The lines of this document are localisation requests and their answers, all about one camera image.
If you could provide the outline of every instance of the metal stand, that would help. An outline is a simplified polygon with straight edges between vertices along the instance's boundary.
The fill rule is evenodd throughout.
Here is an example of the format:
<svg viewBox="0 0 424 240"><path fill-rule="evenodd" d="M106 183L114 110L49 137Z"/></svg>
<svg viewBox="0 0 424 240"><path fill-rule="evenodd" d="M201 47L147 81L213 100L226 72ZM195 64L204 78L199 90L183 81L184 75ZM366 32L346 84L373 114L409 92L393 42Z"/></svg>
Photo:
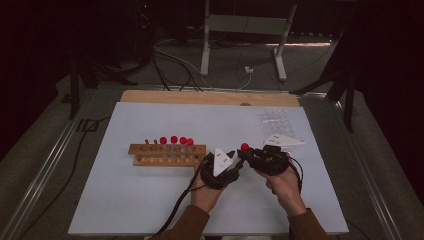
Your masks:
<svg viewBox="0 0 424 240"><path fill-rule="evenodd" d="M273 55L277 66L278 78L282 81L287 79L281 55L283 53L283 48L284 44L286 43L287 36L290 32L290 27L294 13L296 12L297 5L291 5L288 17L286 19L280 19L210 14L209 0L206 0L205 2L205 35L203 43L202 64L200 67L200 73L202 76L206 77L209 70L209 32L224 31L281 35L281 41L278 45L278 48L274 49Z"/></svg>

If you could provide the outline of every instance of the wooden board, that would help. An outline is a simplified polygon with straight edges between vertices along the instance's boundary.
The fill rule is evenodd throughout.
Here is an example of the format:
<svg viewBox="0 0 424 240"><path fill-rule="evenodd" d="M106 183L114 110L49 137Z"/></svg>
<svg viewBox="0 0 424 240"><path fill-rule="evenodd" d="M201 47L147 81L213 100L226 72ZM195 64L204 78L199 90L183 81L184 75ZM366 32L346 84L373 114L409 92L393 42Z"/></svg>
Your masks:
<svg viewBox="0 0 424 240"><path fill-rule="evenodd" d="M131 144L134 166L193 167L206 156L206 145Z"/></svg>
<svg viewBox="0 0 424 240"><path fill-rule="evenodd" d="M127 90L121 102L208 104L208 105L251 105L299 107L294 95L286 93L227 93L227 92L177 92Z"/></svg>

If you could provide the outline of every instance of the person's right hand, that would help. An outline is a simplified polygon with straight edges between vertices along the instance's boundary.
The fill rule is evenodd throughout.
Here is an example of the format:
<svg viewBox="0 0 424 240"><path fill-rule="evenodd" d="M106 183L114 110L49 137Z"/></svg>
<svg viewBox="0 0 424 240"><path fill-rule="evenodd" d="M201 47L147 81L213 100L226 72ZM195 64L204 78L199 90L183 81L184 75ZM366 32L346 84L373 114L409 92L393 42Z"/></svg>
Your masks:
<svg viewBox="0 0 424 240"><path fill-rule="evenodd" d="M256 172L266 178L266 186L277 195L278 202L286 210L288 216L297 216L307 211L300 196L296 173L291 167L275 176Z"/></svg>

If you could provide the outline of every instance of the gray floor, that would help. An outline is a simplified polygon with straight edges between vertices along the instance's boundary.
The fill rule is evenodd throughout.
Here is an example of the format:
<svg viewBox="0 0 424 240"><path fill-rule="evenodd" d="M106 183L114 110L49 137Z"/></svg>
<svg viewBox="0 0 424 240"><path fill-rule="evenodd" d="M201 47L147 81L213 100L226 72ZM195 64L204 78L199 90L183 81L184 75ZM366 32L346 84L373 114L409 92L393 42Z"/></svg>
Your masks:
<svg viewBox="0 0 424 240"><path fill-rule="evenodd" d="M328 43L328 40L315 36L290 37L289 43ZM209 76L204 79L192 66L187 66L197 85L205 91L287 92L318 79L337 43L332 44L286 46L283 60L289 77L285 82L277 79L271 48L264 44L213 49ZM157 51L177 56L197 69L200 68L201 40L190 40L186 44L172 40L164 41L156 47ZM161 59L157 61L171 81L182 84L187 80L188 75L180 66ZM251 80L247 86L249 76L244 73L244 66L253 66ZM78 151L84 136L83 132L77 131L79 121L110 116L115 103L126 89L162 90L160 79L151 66L130 77L130 80L139 83L136 87L129 88L104 76L100 77L102 81L98 89L82 91L81 110L73 121L68 120L70 106L61 103L63 96L69 93L69 77L60 81L57 84L60 92L57 99L0 163L0 229L7 236L15 236L4 239L18 239L17 233L27 229L28 232L22 239L139 238L81 237L67 234L107 128L107 120L101 122L97 131L86 134ZM169 83L170 86L175 85L171 87L173 90L178 90L179 84ZM328 102L324 98L330 86L331 84L327 84L317 88L299 100L310 119L344 216L349 222L350 232L333 238L367 239L367 235L369 239L422 239L423 206L413 193L362 95L355 93L352 119L354 133L348 133L340 120L340 104ZM54 204L35 222L69 178L75 160L77 164L69 184ZM56 165L52 164L55 168L47 183L35 184L28 188L43 163L48 161ZM34 193L39 197L38 201L30 205L27 211L23 211L20 201L27 200L27 189L33 190L34 187L38 187L38 191ZM286 239L286 236L274 238Z"/></svg>

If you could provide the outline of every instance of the white table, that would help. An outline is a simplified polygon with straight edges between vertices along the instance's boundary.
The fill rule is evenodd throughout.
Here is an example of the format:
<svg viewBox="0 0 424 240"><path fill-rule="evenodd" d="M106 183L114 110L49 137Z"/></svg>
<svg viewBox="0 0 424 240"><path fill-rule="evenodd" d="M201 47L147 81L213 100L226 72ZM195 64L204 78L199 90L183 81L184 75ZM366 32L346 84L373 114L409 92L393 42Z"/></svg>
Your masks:
<svg viewBox="0 0 424 240"><path fill-rule="evenodd" d="M262 148L265 139L262 117L266 109L265 106L117 103L69 234L155 233L168 218L194 172L192 168L181 167L135 167L133 156L128 154L130 144L177 135L192 137L195 144L206 144L207 150L212 152L215 146L225 152L236 150L243 142ZM302 196L306 205L313 209L329 234L348 232L303 108L284 107L284 110L295 136L306 142L291 151L304 169ZM240 174L211 212L204 234L287 233L286 214L275 195L265 187L265 180L247 163ZM189 200L187 196L174 222Z"/></svg>

